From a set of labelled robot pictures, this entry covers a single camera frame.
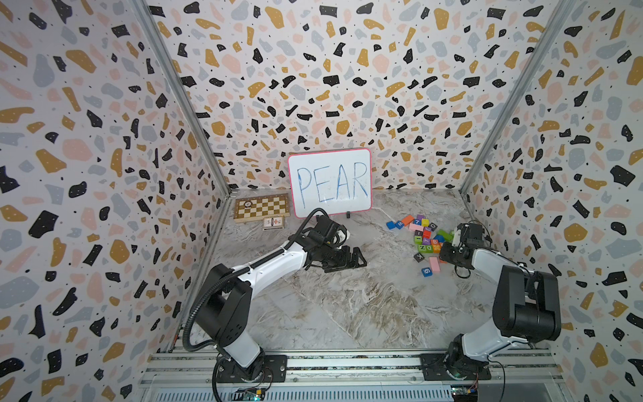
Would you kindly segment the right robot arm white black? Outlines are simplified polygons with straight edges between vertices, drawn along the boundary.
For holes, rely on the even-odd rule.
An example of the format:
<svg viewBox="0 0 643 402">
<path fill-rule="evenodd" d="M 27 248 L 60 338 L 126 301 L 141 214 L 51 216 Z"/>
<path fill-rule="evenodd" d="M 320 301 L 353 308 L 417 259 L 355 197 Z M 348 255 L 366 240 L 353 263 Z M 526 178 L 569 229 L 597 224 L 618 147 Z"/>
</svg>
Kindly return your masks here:
<svg viewBox="0 0 643 402">
<path fill-rule="evenodd" d="M 559 283 L 556 276 L 530 271 L 487 247 L 479 222 L 459 224 L 440 259 L 455 268 L 476 272 L 497 285 L 492 317 L 476 330 L 450 343 L 445 365 L 455 370 L 476 370 L 494 353 L 513 346 L 554 341 L 562 331 Z"/>
</svg>

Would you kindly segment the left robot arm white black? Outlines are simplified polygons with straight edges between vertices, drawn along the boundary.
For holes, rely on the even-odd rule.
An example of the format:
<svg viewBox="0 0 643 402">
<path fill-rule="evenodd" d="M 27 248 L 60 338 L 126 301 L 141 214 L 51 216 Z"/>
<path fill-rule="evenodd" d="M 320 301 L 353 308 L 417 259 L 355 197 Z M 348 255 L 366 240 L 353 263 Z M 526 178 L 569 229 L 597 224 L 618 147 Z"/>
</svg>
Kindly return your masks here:
<svg viewBox="0 0 643 402">
<path fill-rule="evenodd" d="M 286 243 L 240 266 L 214 266 L 192 304 L 182 343 L 188 352 L 216 348 L 222 356 L 256 377 L 265 352 L 247 331 L 254 298 L 279 279 L 311 267 L 325 273 L 363 268 L 358 247 L 346 244 L 347 228 L 321 208 L 314 209 Z"/>
</svg>

